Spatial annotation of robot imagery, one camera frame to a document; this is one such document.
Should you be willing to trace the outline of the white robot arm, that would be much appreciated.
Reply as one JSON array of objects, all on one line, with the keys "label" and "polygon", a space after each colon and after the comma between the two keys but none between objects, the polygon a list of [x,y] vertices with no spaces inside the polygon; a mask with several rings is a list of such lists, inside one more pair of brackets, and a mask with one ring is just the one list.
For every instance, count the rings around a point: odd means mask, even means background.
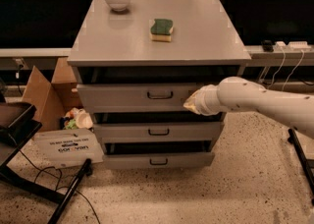
[{"label": "white robot arm", "polygon": [[183,107],[204,116],[255,111],[314,138],[313,95],[270,90],[239,77],[203,86],[185,101]]}]

